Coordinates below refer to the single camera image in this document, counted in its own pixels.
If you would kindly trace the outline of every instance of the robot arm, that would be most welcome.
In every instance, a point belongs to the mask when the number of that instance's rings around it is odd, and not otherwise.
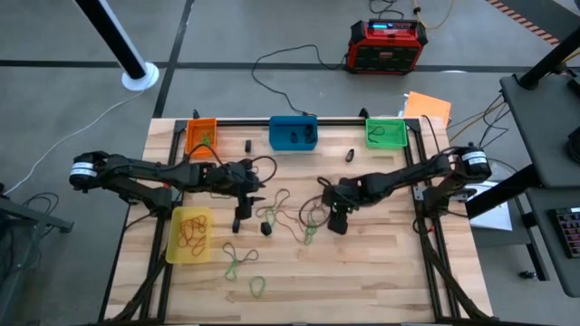
[[[485,153],[475,147],[451,148],[426,162],[421,162],[391,173],[371,173],[339,180],[338,185],[319,178],[324,186],[323,203],[331,208],[328,228],[340,235],[346,234],[347,213],[359,206],[375,205],[390,196],[395,189],[407,187],[433,177],[445,177],[436,187],[423,192],[422,210],[425,216],[438,217],[449,206],[449,200],[468,183],[485,181],[491,170]]]
[[[252,216],[253,203],[263,199],[247,196],[264,187],[251,168],[251,159],[228,162],[220,166],[215,163],[185,161],[176,166],[168,166],[95,151],[74,158],[69,182],[75,190],[84,193],[102,187],[116,192],[125,201],[141,201],[155,216],[164,216],[171,211],[170,188],[151,188],[133,179],[159,181],[181,192],[212,192],[237,197],[238,207],[233,227],[236,233],[239,221]]]

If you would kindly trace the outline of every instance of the wooden tabletop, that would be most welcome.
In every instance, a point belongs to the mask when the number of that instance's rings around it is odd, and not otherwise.
[[[442,148],[448,144],[445,129],[432,119]],[[153,120],[150,125],[143,159],[167,162],[174,120]],[[429,125],[421,122],[428,157],[437,150]],[[223,161],[238,161],[260,155],[272,155],[277,161],[275,177],[260,189],[257,196],[266,197],[254,209],[273,205],[280,188],[291,196],[283,209],[297,216],[300,206],[310,197],[320,195],[322,187],[316,177],[337,182],[339,177],[356,177],[371,172],[391,172],[405,168],[402,149],[368,149],[364,127],[319,127],[314,151],[274,153],[268,143],[265,127],[219,127],[217,153]],[[252,139],[252,153],[244,152],[246,139]],[[419,161],[415,139],[409,142],[414,161]],[[183,152],[183,141],[180,144]],[[354,159],[344,157],[354,149]],[[259,160],[258,175],[272,172],[272,163]],[[430,296],[421,255],[419,236],[411,229],[415,218],[409,187],[395,191],[372,207],[349,215],[346,235],[320,227],[310,245],[297,242],[290,230],[274,225],[273,233],[264,237],[259,225],[264,219],[252,217],[242,222],[239,234],[231,232],[237,201],[213,199],[208,194],[187,194],[184,206],[208,206],[214,224],[211,240],[211,262],[176,265],[173,269],[166,322],[178,323],[363,323],[433,321]],[[449,210],[465,214],[460,204]],[[128,222],[147,214],[144,206],[131,209]],[[297,234],[301,230],[293,220],[278,215]],[[491,314],[478,253],[469,220],[444,216],[441,219],[451,269],[465,292],[485,313]],[[150,256],[155,218],[146,218],[124,235],[116,265],[106,318],[120,312],[145,278]],[[231,242],[238,258],[256,249],[259,259],[238,267],[236,282],[225,279],[231,258],[222,245]],[[248,281],[255,276],[266,279],[266,289],[255,299]],[[449,315],[442,280],[438,279],[444,311]],[[153,313],[157,307],[160,278],[153,295]]]

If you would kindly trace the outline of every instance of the pole base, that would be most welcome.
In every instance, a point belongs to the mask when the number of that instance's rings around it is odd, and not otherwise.
[[[121,77],[123,86],[129,91],[145,91],[155,85],[157,79],[160,77],[160,70],[151,62],[145,62],[145,68],[147,69],[147,73],[138,80],[132,79],[124,72]]]

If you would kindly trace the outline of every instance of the yellow bin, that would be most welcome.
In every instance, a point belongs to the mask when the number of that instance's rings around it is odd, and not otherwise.
[[[166,260],[171,264],[209,262],[211,245],[209,207],[177,207],[171,216]]]

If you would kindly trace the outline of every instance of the portable power station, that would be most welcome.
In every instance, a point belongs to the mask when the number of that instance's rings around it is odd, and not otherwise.
[[[347,70],[404,75],[415,68],[427,44],[425,26],[416,20],[371,19],[351,26]]]

